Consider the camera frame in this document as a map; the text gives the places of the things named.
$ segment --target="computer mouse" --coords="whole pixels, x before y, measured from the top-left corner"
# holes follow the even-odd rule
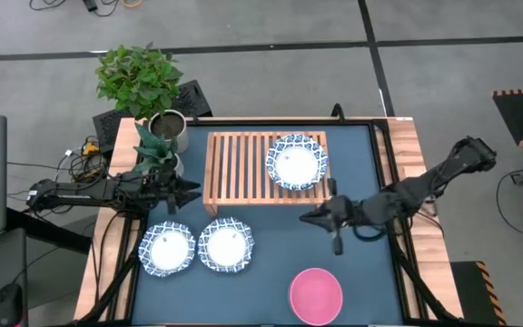
[[[0,290],[0,326],[14,327],[23,316],[22,288],[12,282]]]

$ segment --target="yellow connector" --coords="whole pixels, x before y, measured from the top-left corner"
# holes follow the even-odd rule
[[[82,150],[83,156],[89,156],[93,154],[97,154],[100,152],[100,147],[96,145],[94,142],[86,142],[86,145],[84,146],[84,149]]]

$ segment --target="black floor line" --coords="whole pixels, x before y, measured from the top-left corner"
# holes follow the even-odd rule
[[[364,31],[366,32],[367,42],[369,43],[370,58],[372,59],[372,65],[374,66],[374,74],[377,77],[377,84],[379,85],[382,106],[385,111],[385,115],[393,117],[395,115],[395,110],[392,107],[392,101],[390,100],[390,91],[389,86],[387,85],[387,77],[385,76],[384,68],[382,68],[379,48],[377,46],[377,40],[374,36],[372,22],[370,20],[369,8],[367,7],[366,0],[358,1],[360,15],[362,16],[362,23],[364,24]]]
[[[425,45],[497,45],[523,43],[523,36],[468,37],[450,39],[389,40],[378,41],[378,47]]]
[[[214,45],[160,49],[163,53],[175,55],[218,54],[234,52],[283,51],[283,50],[315,50],[315,49],[348,49],[367,47],[366,41],[332,41],[332,42],[300,42],[258,45]],[[68,53],[45,54],[0,54],[0,61],[15,60],[46,60],[46,59],[78,59],[95,58],[104,55],[106,51],[82,51]]]
[[[377,47],[402,47],[402,46],[432,46],[432,45],[496,45],[523,43],[523,36],[501,36],[501,37],[471,37],[451,39],[421,39],[421,40],[387,40],[375,41]],[[369,41],[328,41],[328,42],[302,42],[281,44],[258,44],[258,45],[213,45],[179,47],[161,49],[163,52],[172,52],[176,55],[194,54],[222,54],[233,52],[255,52],[255,51],[283,51],[283,50],[315,50],[315,49],[347,49],[359,47],[371,47]],[[103,55],[106,51],[81,51],[60,52],[43,54],[0,54],[0,61],[16,60],[46,60],[46,59],[78,59],[95,58]]]

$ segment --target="dark blue table surface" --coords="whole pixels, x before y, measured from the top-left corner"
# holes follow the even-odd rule
[[[376,167],[366,126],[252,126],[190,127],[189,149],[181,154],[184,178],[202,183],[207,134],[213,131],[326,131],[331,177],[339,193],[351,199],[378,190]],[[252,228],[252,262],[236,274],[214,272],[198,258],[191,266],[166,278],[141,268],[133,307],[133,324],[227,323],[299,324],[291,311],[288,288],[299,272],[311,267],[330,271],[344,296],[334,324],[400,324],[397,286],[386,238],[359,241],[351,230],[342,231],[344,254],[335,256],[331,237],[298,217],[309,205],[224,206],[219,217],[233,216]],[[151,211],[148,225],[164,221],[184,223],[197,239],[211,218],[202,199],[169,216],[161,203]],[[369,227],[360,230],[371,233]]]

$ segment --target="plant pot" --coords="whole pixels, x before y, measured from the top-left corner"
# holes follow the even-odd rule
[[[189,147],[187,122],[183,114],[176,110],[169,109],[163,115],[154,115],[149,123],[149,131],[157,136],[164,134],[167,143],[176,137],[178,154],[182,154]]]
[[[185,172],[185,166],[181,161],[181,157],[179,157],[179,154],[176,154],[174,158],[177,160],[177,164],[174,166],[174,171],[177,172],[177,175],[179,177],[183,177],[183,173]]]

